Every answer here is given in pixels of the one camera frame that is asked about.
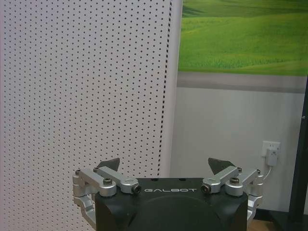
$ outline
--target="white cable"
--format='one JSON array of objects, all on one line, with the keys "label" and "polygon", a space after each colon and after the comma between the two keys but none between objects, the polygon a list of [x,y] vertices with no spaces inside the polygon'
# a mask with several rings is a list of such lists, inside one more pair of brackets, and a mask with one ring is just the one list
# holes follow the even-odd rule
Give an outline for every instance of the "white cable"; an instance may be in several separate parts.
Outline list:
[{"label": "white cable", "polygon": [[267,172],[266,176],[263,178],[263,180],[266,180],[266,178],[270,175],[271,170],[273,169],[273,166],[270,166],[269,171]]}]

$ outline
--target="electrical outlet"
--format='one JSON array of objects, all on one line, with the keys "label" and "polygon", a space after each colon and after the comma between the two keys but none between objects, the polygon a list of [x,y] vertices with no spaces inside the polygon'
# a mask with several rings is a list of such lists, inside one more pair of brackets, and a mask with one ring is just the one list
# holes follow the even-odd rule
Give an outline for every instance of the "electrical outlet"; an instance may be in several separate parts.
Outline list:
[{"label": "electrical outlet", "polygon": [[280,152],[280,142],[273,141],[263,141],[262,145],[262,157],[266,157],[267,149],[276,150],[278,153]]}]

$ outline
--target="framed picture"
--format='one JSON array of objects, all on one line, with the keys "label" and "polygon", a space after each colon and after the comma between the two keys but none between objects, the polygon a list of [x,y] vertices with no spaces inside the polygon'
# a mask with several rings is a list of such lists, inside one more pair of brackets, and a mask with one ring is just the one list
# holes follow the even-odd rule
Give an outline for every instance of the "framed picture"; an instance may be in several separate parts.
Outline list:
[{"label": "framed picture", "polygon": [[180,71],[308,74],[307,0],[184,0]]}]

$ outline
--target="wooden floor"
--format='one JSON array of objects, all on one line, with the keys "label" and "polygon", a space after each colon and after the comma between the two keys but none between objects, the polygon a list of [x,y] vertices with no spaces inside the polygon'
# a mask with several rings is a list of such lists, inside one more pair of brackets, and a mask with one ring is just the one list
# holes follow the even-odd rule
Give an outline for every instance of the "wooden floor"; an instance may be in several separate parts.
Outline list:
[{"label": "wooden floor", "polygon": [[253,220],[248,231],[276,231],[274,224],[268,221]]}]

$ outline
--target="white power adapter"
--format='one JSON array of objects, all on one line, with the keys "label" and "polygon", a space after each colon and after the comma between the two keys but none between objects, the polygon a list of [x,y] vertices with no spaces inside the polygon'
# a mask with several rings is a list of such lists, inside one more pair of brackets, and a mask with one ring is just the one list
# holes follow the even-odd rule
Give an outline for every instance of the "white power adapter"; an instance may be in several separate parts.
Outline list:
[{"label": "white power adapter", "polygon": [[276,166],[278,160],[278,150],[267,149],[266,150],[266,164],[268,166]]}]

